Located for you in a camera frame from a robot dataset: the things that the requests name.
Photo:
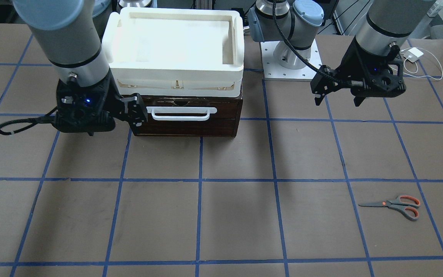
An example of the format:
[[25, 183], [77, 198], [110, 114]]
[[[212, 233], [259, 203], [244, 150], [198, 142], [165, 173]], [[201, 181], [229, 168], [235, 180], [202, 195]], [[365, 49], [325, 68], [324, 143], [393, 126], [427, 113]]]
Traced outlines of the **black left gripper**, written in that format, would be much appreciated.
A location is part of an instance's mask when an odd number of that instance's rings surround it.
[[352, 40], [337, 68], [337, 78], [346, 81], [356, 107], [367, 97], [397, 97], [406, 91], [399, 51], [393, 43], [384, 55], [375, 55]]

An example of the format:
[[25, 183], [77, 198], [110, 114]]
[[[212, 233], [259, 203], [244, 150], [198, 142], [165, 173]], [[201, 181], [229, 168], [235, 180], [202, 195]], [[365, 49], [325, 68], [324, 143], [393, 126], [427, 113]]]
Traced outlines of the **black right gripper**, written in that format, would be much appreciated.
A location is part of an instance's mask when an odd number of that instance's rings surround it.
[[116, 124], [105, 105], [112, 91], [112, 72], [88, 87], [81, 87], [76, 72], [69, 72], [67, 80], [58, 82], [57, 113], [54, 127], [62, 133], [88, 133], [113, 131]]

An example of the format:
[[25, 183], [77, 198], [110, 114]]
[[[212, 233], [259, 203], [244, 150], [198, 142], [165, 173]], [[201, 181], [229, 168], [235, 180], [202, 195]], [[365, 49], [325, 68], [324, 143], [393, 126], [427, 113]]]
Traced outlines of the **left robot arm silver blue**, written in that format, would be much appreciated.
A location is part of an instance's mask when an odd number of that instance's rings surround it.
[[315, 1], [257, 0], [248, 10], [248, 24], [255, 42], [278, 42], [274, 57], [279, 65], [315, 71], [310, 86], [316, 105], [329, 93], [350, 89], [358, 107], [366, 98], [393, 98], [406, 91], [400, 47], [432, 5], [432, 0], [375, 0], [336, 69], [310, 63], [324, 21]]

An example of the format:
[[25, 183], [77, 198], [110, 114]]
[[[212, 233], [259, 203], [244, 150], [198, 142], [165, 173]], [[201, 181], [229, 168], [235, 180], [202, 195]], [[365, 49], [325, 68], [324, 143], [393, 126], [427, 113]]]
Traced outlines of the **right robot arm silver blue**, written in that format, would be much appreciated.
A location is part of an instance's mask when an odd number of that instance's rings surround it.
[[14, 8], [29, 26], [58, 73], [57, 105], [45, 116], [0, 125], [28, 123], [15, 133], [38, 124], [51, 124], [62, 133], [109, 132], [115, 121], [108, 103], [118, 98], [112, 73], [93, 23], [93, 0], [14, 0]]

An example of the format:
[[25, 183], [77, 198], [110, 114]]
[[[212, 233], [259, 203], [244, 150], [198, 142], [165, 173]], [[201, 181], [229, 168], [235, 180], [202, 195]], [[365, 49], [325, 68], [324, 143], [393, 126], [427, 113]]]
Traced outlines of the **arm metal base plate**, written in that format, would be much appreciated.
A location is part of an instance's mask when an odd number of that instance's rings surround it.
[[305, 65], [285, 42], [260, 42], [264, 79], [311, 81], [316, 72]]

